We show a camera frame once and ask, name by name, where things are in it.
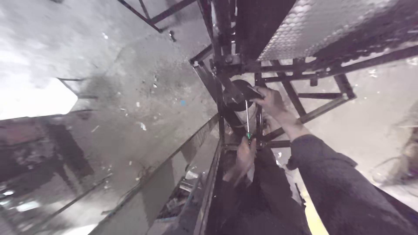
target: metal bar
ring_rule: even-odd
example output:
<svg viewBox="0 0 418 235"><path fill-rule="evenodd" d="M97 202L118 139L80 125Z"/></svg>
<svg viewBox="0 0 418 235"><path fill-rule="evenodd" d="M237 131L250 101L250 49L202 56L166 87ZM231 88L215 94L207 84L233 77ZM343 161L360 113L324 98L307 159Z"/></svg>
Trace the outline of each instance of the metal bar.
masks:
<svg viewBox="0 0 418 235"><path fill-rule="evenodd" d="M246 73L268 73L268 72L293 72L295 71L295 65L272 65L272 66L252 66L252 64L247 65L244 68ZM305 67L300 67L301 72L305 71Z"/></svg>
<svg viewBox="0 0 418 235"><path fill-rule="evenodd" d="M335 82L338 85L338 88L341 93L347 94L348 98L355 98L356 95L353 92L353 88L350 85L350 82L347 79L345 74L339 74L334 76Z"/></svg>
<svg viewBox="0 0 418 235"><path fill-rule="evenodd" d="M261 73L254 74L254 84L260 87L265 86L265 84L263 83L263 80L261 79ZM256 104L255 107L257 108L257 111L255 113L255 136L257 138L257 146L260 146L261 145L260 137L263 135L263 117L261 114L262 107L259 104Z"/></svg>
<svg viewBox="0 0 418 235"><path fill-rule="evenodd" d="M203 49L201 52L199 52L196 56L191 58L189 60L189 62L193 66L195 61L197 61L197 62L203 61L208 56L210 56L212 53L213 53L212 44L209 44L209 46L207 46L205 49Z"/></svg>
<svg viewBox="0 0 418 235"><path fill-rule="evenodd" d="M141 4L142 10L144 11L145 17L147 19L151 19L150 15L148 14L147 8L145 7L144 1L139 0L139 4Z"/></svg>
<svg viewBox="0 0 418 235"><path fill-rule="evenodd" d="M272 65L280 65L280 62L278 60L272 60L270 61ZM278 72L277 76L286 76L284 72ZM282 82L283 87L285 88L289 99L291 100L293 106L295 107L296 111L298 112L299 116L302 117L303 115L306 115L306 111L299 100L298 94L295 91L295 88L293 87L291 82Z"/></svg>
<svg viewBox="0 0 418 235"><path fill-rule="evenodd" d="M299 93L299 98L333 100L342 97L342 93Z"/></svg>
<svg viewBox="0 0 418 235"><path fill-rule="evenodd" d="M218 172L219 159L222 153L222 143L219 140L216 147L215 155L210 166L207 180L205 182L205 191L203 194L202 207L197 218L196 226L194 227L193 235L204 235L207 225L207 219L209 215L209 209L211 207L213 189L215 188L215 179Z"/></svg>
<svg viewBox="0 0 418 235"><path fill-rule="evenodd" d="M215 48L215 62L220 62L221 54L217 54L216 45L222 48L222 55L230 55L232 53L231 39L229 36L231 33L231 16L229 14L229 1L225 0L212 0L213 13L213 29L214 29L214 38L213 40L217 41L212 42Z"/></svg>
<svg viewBox="0 0 418 235"><path fill-rule="evenodd" d="M224 140L225 140L225 122L224 122L225 106L224 106L224 96L223 96L223 93L222 93L222 84L219 81L219 79L216 79L215 80L215 84L216 84L216 95L217 95L216 105L218 107L218 113L219 113L219 141L221 142L221 144L224 144Z"/></svg>
<svg viewBox="0 0 418 235"><path fill-rule="evenodd" d="M141 15L137 10L135 10L133 7L131 7L127 2L124 0L118 0L118 2L122 3L126 8L128 8L130 11L132 11L137 17L141 18L145 23L147 23L149 26L157 30L159 33L162 33L163 30L160 28L157 28L149 19L145 18L143 15Z"/></svg>
<svg viewBox="0 0 418 235"><path fill-rule="evenodd" d="M72 78L57 78L59 80L62 81L74 81L74 82L82 82L84 80L86 80L85 78L80 78L80 79L72 79Z"/></svg>
<svg viewBox="0 0 418 235"><path fill-rule="evenodd" d="M406 59L412 56L418 55L418 46L412 46L406 49L394 51L386 55L382 55L376 58L368 59L365 61L357 62L355 64L347 65L344 67L338 67L328 72L316 73L316 74L303 74L301 76L287 76L287 77L268 77L265 78L265 82L283 82L293 80L308 80L308 79L320 79L329 76L335 76L340 74L346 74L359 69L365 69L368 67L393 62L400 59Z"/></svg>
<svg viewBox="0 0 418 235"><path fill-rule="evenodd" d="M316 78L316 74L302 74L302 75L289 75L289 76L279 76L279 77L266 77L263 78L264 82L290 82L294 80L309 80L312 78Z"/></svg>
<svg viewBox="0 0 418 235"><path fill-rule="evenodd" d="M54 213L50 214L45 219L43 219L41 222L39 222L38 224L32 226L29 230L23 232L22 234L24 234L24 235L32 235L32 234L38 233L43 228L43 226L46 223L48 223L51 219L53 219L58 214L60 214L64 210L66 210L68 207L72 206L74 203L76 203L77 201L79 201L81 198L85 197L87 194L89 194L91 191L93 191L95 188L97 188L97 186L99 186L102 183L104 183L106 181L106 179L109 178L111 175L112 174L109 174L108 176L102 178L97 184L94 184L89 190L85 191L84 193L82 193L81 195L79 195L78 197L76 197L74 200L72 200L71 202L69 202L67 205L63 206L61 209L59 209L59 210L55 211Z"/></svg>
<svg viewBox="0 0 418 235"><path fill-rule="evenodd" d="M321 107L309 112L308 114L306 114L303 117L299 118L299 121L302 123L307 123L308 121L321 116L322 114L344 104L345 102L349 101L351 99L347 98L345 99L344 97L338 98L338 99L334 99L330 102L328 102L325 105L322 105ZM281 136L282 134L284 134L285 131L283 130L283 128L279 128L277 130L274 130L270 133L268 133L267 135L263 136L263 141L264 142L268 142L271 141L279 136Z"/></svg>
<svg viewBox="0 0 418 235"><path fill-rule="evenodd" d="M154 16L150 21L153 24L156 24L160 21L162 21L163 19L171 16L172 14L178 12L179 10L185 8L186 6L192 4L194 1L196 0L182 0L179 3L176 3L174 5L172 5L169 9L161 12L160 14Z"/></svg>
<svg viewBox="0 0 418 235"><path fill-rule="evenodd" d="M290 140L270 141L264 144L267 148L288 148L290 147Z"/></svg>

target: metal beam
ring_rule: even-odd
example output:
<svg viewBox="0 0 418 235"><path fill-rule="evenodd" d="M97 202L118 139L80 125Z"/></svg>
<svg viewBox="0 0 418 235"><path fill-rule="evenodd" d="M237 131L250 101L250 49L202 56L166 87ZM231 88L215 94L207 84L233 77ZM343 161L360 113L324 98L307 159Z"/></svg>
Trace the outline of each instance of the metal beam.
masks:
<svg viewBox="0 0 418 235"><path fill-rule="evenodd" d="M209 44L205 49L203 49L201 52L199 52L195 57L191 58L189 60L189 63L194 66L194 62L197 61L203 61L208 56L210 56L213 53L212 44Z"/></svg>
<svg viewBox="0 0 418 235"><path fill-rule="evenodd" d="M159 33L162 33L163 30L160 28L157 28L149 19L145 18L143 15L141 15L137 10L135 10L133 7L131 7L127 2L124 0L118 0L118 2L122 3L126 8L128 8L130 11L132 11L137 17L141 18L145 23L147 23L149 26L153 27L155 30L157 30Z"/></svg>
<svg viewBox="0 0 418 235"><path fill-rule="evenodd" d="M333 100L342 97L342 93L299 93L299 98Z"/></svg>
<svg viewBox="0 0 418 235"><path fill-rule="evenodd" d="M270 61L270 63L272 65L280 65L280 62L278 60L272 60ZM278 72L277 76L286 76L286 74L284 72ZM291 82L282 82L283 87L285 88L289 99L291 100L293 106L295 107L296 111L298 112L299 116L302 117L303 115L306 115L306 111L301 103L301 101L299 100L298 94L295 91L295 88L293 87Z"/></svg>
<svg viewBox="0 0 418 235"><path fill-rule="evenodd" d="M171 16L172 14L174 14L174 13L178 12L179 10L181 10L181 9L185 8L186 6L188 6L188 5L192 4L192 3L194 3L195 1L196 1L196 0L182 0L182 1L181 1L181 2L179 2L179 3L176 3L176 4L172 5L169 9L167 9L167 10L165 10L165 11L161 12L160 14L158 14L158 15L154 16L154 17L151 19L151 23L152 23L152 24L156 24L156 23L158 23L158 22L162 21L163 19L165 19L165 18L167 18L167 17Z"/></svg>

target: metal frame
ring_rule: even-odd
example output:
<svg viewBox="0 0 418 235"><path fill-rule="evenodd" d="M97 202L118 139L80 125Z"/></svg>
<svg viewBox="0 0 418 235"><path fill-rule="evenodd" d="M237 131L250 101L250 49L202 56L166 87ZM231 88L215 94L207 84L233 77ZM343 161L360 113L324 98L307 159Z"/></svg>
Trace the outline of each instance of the metal frame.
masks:
<svg viewBox="0 0 418 235"><path fill-rule="evenodd" d="M172 14L178 12L179 10L185 8L186 6L194 3L196 0L182 0L174 5L172 5L169 9L161 12L160 14L154 16L153 18L150 18L148 15L148 12L145 8L144 2L142 0L139 0L142 9L144 10L144 13L146 15L143 16L141 13L139 13L137 10L135 10L131 5L129 5L125 0L117 0L118 2L122 3L126 8L128 8L130 11L132 11L137 17L139 17L141 20L143 20L145 23L147 23L149 26L151 26L153 29L155 29L157 32L162 33L164 30L161 28L158 28L155 24L164 20L165 18L171 16Z"/></svg>
<svg viewBox="0 0 418 235"><path fill-rule="evenodd" d="M212 44L189 60L197 75L202 80L205 87L208 89L212 98L215 100L215 102L217 102L220 115L219 135L221 139L219 140L219 145L222 147L222 149L217 150L217 154L214 157L212 167L208 175L208 182L214 183L216 178L218 178L218 165L220 161L219 159L222 158L222 153L229 150L236 150L239 145L238 143L225 143L224 119L230 124L235 134L243 136L246 133L246 130L243 127L237 128L237 126L242 125L242 122L234 111L226 108L222 98L223 86L228 90L230 94L234 94L235 101L239 102L246 99L244 94L238 90L237 87L235 87L231 82L230 78L232 76L243 73L254 73L255 85L262 87L266 86L266 83L281 82L300 116L299 120L302 123L306 123L356 98L356 95L353 92L353 89L347 79L346 73L418 55L418 46L412 46L406 49L393 51L376 58L357 62L348 66L341 66L342 62L344 62L342 60L337 62L330 61L329 54L326 54L328 57L325 57L325 59L317 57L315 61L309 63L305 62L305 58L300 58L294 59L292 65L281 65L279 61L270 61L271 66L261 66L261 62L255 61L253 59L254 51L247 51L247 46L251 44L249 42L252 42L253 38L248 35L247 38L242 37L243 27L246 25L240 25L240 19L243 19L242 15L248 17L249 15L254 16L254 13L243 12L241 10L242 15L240 15L240 8L238 8L238 15L236 15L235 12L231 10L232 8L235 9L236 5L244 4L244 8L247 7L248 11L253 11L253 8L248 7L248 5L251 5L251 1L232 0L229 1L230 5L227 5L226 2L227 1L222 0L198 0L198 4ZM290 0L285 2L285 6L288 6L288 4L292 5L292 1ZM288 11L280 12L281 15L277 17L284 18L287 13ZM245 23L247 25L249 24L250 26L253 26L254 23L249 21L251 21L251 19L246 20ZM256 45L254 47L264 48L264 46L265 45ZM213 58L209 60L210 67L212 69L211 71L206 67L204 63L204 60L206 60L210 54L213 54ZM358 54L355 53L353 55L350 54L339 56L339 58L344 57L345 61L347 61L347 58L358 58ZM266 72L276 72L277 76L262 78L262 73ZM286 75L285 72L292 72L293 74ZM292 86L292 81L294 80L310 80L311 86L316 86L319 79L331 76L334 77L334 80L340 90L338 93L298 94ZM331 101L307 113L299 98L328 99ZM261 107L257 106L255 133L255 136L257 137L257 148L286 148L290 147L291 145L289 140L274 141L275 138L285 133L282 128L274 130L267 135L263 135L262 132L263 117L261 113ZM212 184L208 185L210 185L210 187L207 188L207 195L210 197L210 195L214 193L213 191L216 189L216 187ZM208 221L208 218L210 218L208 214L210 214L211 211L216 211L212 210L211 207L211 203L216 204L216 200L217 199L206 198L204 207L201 209L201 214L205 216L199 218L197 224L198 226L196 225L194 235L212 234L214 229L216 229L213 228L213 226L210 229L208 226L206 226L208 223L216 226L216 224L212 224L213 222Z"/></svg>

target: finger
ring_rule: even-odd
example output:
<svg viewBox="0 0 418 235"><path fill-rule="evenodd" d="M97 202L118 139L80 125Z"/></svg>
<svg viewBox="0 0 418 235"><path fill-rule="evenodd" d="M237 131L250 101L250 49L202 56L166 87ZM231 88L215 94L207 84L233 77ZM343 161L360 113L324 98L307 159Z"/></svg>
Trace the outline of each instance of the finger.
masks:
<svg viewBox="0 0 418 235"><path fill-rule="evenodd" d="M250 152L251 152L252 154L255 154L255 150L256 150L256 148L257 148L257 139L256 139L256 138L254 138L254 139L252 139L252 141L251 141L251 145L250 145Z"/></svg>
<svg viewBox="0 0 418 235"><path fill-rule="evenodd" d="M257 87L257 91L264 97L266 97L270 92L271 89L270 88L266 88L266 87Z"/></svg>
<svg viewBox="0 0 418 235"><path fill-rule="evenodd" d="M240 145L248 146L248 137L246 135L242 137Z"/></svg>
<svg viewBox="0 0 418 235"><path fill-rule="evenodd" d="M263 99L259 99L259 98L254 98L254 99L252 99L250 101L255 102L258 105L263 105L264 104L264 100Z"/></svg>

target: metal plate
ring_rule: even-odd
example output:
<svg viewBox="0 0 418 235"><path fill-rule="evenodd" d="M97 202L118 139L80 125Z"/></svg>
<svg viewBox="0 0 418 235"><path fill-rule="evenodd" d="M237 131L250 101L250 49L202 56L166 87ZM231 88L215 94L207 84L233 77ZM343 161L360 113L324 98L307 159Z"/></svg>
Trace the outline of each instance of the metal plate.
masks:
<svg viewBox="0 0 418 235"><path fill-rule="evenodd" d="M308 57L380 15L398 0L299 0L257 60Z"/></svg>

